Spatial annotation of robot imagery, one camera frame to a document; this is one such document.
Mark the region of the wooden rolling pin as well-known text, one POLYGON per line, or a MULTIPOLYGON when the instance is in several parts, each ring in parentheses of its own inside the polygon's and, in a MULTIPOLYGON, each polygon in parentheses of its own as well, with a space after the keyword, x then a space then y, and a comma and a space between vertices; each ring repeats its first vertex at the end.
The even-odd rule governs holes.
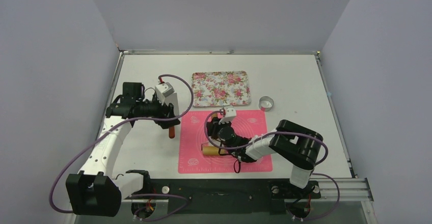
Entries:
POLYGON ((203 156, 226 156, 229 155, 226 150, 219 149, 215 146, 210 146, 208 144, 201 145, 201 152, 203 156))

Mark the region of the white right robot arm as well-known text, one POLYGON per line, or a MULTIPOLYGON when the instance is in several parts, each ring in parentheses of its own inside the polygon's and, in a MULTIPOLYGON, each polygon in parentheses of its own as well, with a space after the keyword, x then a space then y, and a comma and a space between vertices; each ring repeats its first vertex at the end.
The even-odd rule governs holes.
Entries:
POLYGON ((205 122, 204 132, 213 146, 226 151, 238 162, 253 163, 271 154, 289 161, 293 167, 287 190, 294 197, 307 191, 315 167, 329 154, 318 132, 289 120, 281 120, 275 130, 263 135, 243 137, 235 132, 231 122, 214 117, 205 122))

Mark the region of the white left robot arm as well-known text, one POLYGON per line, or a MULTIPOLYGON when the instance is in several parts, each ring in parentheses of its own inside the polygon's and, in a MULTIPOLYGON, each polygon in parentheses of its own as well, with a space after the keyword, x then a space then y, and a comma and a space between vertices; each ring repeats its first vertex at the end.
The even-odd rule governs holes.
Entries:
POLYGON ((66 179, 72 211, 77 215, 115 216, 123 199, 135 194, 145 199, 152 184, 146 170, 127 170, 113 179, 115 162, 125 138, 133 128, 132 118, 156 118, 162 129, 179 125, 178 99, 168 82, 153 87, 151 99, 145 98, 144 85, 124 82, 122 94, 108 106, 98 142, 77 174, 66 179))

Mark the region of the round metal dough cutter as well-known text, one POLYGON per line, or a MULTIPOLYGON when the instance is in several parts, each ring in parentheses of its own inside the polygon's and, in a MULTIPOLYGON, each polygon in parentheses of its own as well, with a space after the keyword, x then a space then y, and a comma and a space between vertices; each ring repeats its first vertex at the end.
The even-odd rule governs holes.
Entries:
POLYGON ((261 111, 268 112, 274 107, 274 100, 269 96, 262 96, 258 104, 261 111))

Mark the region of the pink silicone baking mat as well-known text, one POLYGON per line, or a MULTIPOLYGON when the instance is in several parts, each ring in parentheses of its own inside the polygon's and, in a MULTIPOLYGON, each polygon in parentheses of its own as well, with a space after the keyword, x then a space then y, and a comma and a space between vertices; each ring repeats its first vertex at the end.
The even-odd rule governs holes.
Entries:
MULTIPOLYGON (((238 162, 232 156, 205 156, 202 148, 211 146, 204 134, 204 119, 210 111, 191 111, 181 122, 178 172, 180 174, 234 173, 238 162)), ((267 132, 265 113, 260 110, 238 110, 232 127, 243 137, 267 132)))

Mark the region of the floral rectangular tray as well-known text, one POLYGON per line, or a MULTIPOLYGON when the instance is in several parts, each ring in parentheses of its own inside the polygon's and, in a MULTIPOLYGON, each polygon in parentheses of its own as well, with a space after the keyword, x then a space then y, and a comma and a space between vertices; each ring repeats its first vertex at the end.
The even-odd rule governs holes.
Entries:
POLYGON ((251 103, 245 71, 195 72, 192 74, 194 107, 243 106, 251 103))

